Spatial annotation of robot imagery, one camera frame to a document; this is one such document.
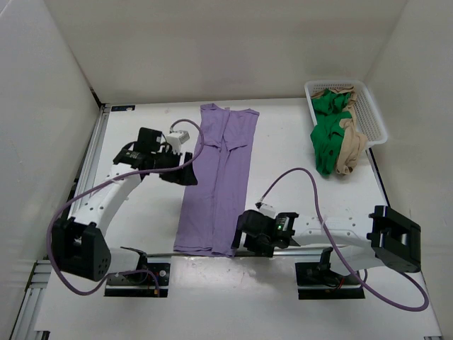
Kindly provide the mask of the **purple t shirt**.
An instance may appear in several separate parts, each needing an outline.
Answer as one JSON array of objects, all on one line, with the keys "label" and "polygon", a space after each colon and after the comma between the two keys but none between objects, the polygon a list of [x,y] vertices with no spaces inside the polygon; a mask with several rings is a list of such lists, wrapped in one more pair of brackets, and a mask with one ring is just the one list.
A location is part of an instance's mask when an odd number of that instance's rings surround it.
[{"label": "purple t shirt", "polygon": [[203,136],[193,162],[197,185],[185,189],[173,249],[193,256],[227,256],[244,211],[259,113],[214,103],[200,107]]}]

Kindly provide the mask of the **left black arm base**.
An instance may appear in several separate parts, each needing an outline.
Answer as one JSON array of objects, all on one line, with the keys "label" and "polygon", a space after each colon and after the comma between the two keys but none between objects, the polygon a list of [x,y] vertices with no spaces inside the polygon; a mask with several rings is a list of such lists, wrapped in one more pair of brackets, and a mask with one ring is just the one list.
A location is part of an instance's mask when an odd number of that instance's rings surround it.
[{"label": "left black arm base", "polygon": [[149,257],[148,273],[112,276],[107,280],[104,296],[109,298],[167,298],[171,274],[170,257]]}]

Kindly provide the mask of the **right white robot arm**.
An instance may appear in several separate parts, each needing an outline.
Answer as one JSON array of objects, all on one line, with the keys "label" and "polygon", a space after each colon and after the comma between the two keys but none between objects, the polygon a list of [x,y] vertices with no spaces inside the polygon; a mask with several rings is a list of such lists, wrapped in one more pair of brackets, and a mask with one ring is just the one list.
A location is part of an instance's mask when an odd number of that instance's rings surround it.
[{"label": "right white robot arm", "polygon": [[318,275],[334,283],[351,270],[361,271],[386,266],[399,273],[421,270],[420,226],[385,206],[377,205],[366,217],[316,217],[296,212],[276,212],[266,204],[258,210],[239,215],[231,244],[244,246],[259,256],[271,257],[276,248],[302,247],[312,244],[337,246],[340,255],[331,253],[318,265]]}]

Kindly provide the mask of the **green t shirt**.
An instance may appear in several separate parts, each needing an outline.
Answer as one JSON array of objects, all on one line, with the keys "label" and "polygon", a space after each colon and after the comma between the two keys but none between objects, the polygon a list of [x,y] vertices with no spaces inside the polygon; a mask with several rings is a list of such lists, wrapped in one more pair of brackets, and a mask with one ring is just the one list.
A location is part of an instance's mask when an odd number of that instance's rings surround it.
[{"label": "green t shirt", "polygon": [[336,166],[345,131],[340,126],[342,119],[351,118],[345,110],[351,94],[323,90],[311,99],[316,125],[310,134],[314,147],[316,170],[322,176],[329,176]]}]

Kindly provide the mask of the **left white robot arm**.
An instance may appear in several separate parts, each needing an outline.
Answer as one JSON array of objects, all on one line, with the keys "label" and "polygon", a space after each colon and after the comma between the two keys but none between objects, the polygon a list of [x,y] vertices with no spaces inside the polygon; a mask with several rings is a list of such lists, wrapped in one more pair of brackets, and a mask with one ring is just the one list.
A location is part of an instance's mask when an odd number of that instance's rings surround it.
[{"label": "left white robot arm", "polygon": [[197,185],[193,153],[181,150],[189,139],[185,130],[171,128],[163,134],[140,128],[137,139],[118,152],[105,181],[88,200],[72,216],[54,223],[50,256],[57,269],[94,282],[112,273],[124,273],[132,283],[145,281],[146,254],[129,247],[111,248],[105,235],[121,205],[149,174],[180,186]]}]

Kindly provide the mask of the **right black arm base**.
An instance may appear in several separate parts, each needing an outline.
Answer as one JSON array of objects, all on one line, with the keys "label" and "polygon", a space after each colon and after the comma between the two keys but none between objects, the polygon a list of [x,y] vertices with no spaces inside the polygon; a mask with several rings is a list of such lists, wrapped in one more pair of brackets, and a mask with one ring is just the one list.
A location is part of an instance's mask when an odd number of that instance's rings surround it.
[{"label": "right black arm base", "polygon": [[362,285],[352,274],[346,276],[331,270],[333,248],[321,252],[318,262],[295,264],[299,300],[361,300],[365,299]]}]

